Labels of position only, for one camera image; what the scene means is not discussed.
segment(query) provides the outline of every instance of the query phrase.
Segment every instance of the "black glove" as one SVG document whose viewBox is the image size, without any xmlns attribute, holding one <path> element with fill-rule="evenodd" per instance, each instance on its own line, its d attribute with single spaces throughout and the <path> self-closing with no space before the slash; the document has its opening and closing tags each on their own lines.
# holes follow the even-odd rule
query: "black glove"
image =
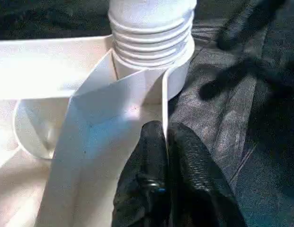
<svg viewBox="0 0 294 227">
<path fill-rule="evenodd" d="M 243 227 L 243 217 L 220 168 L 195 133 L 183 124 L 142 128 L 114 199 L 112 227 Z"/>
<path fill-rule="evenodd" d="M 218 48 L 228 51 L 238 44 L 246 43 L 275 19 L 276 11 L 285 2 L 286 0 L 245 1 L 218 33 Z M 221 71 L 216 80 L 204 85 L 200 90 L 201 98 L 207 100 L 235 87 L 248 73 L 281 89 L 282 92 L 294 91 L 294 55 L 290 61 L 282 65 L 272 65 L 270 61 L 247 56 L 232 67 Z"/>
</svg>

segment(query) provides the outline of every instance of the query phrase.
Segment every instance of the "ribbed pipe section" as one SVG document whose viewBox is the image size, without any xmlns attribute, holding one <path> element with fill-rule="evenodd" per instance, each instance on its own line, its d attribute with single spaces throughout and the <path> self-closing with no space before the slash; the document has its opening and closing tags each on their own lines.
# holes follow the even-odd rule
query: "ribbed pipe section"
<svg viewBox="0 0 294 227">
<path fill-rule="evenodd" d="M 196 0 L 112 0 L 115 52 L 134 66 L 172 64 L 186 52 L 195 5 Z"/>
</svg>

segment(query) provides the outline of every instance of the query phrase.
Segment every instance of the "finger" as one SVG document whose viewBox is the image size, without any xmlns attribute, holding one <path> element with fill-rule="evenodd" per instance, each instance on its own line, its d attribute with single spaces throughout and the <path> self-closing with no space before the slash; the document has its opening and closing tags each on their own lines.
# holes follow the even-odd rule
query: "finger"
<svg viewBox="0 0 294 227">
<path fill-rule="evenodd" d="M 231 50 L 245 43 L 274 19 L 275 12 L 286 0 L 247 0 L 235 11 L 217 37 L 217 46 Z"/>
<path fill-rule="evenodd" d="M 113 227 L 156 226 L 169 212 L 165 191 L 167 158 L 161 122 L 142 127 L 140 140 L 118 182 Z"/>
<path fill-rule="evenodd" d="M 171 124 L 169 151 L 178 153 L 178 192 L 195 226 L 245 226 L 234 195 L 204 143 L 183 124 Z"/>
</svg>

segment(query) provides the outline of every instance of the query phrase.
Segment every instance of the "white plastic tray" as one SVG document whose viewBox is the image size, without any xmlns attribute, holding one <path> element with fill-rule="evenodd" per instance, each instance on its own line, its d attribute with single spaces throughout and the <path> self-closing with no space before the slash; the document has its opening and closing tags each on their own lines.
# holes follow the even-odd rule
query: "white plastic tray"
<svg viewBox="0 0 294 227">
<path fill-rule="evenodd" d="M 110 45 L 100 48 L 104 57 L 69 101 L 36 227 L 111 225 L 116 184 L 142 125 L 160 120 L 167 127 L 167 103 L 185 83 L 190 42 L 168 70 L 133 72 L 113 59 Z"/>
</svg>

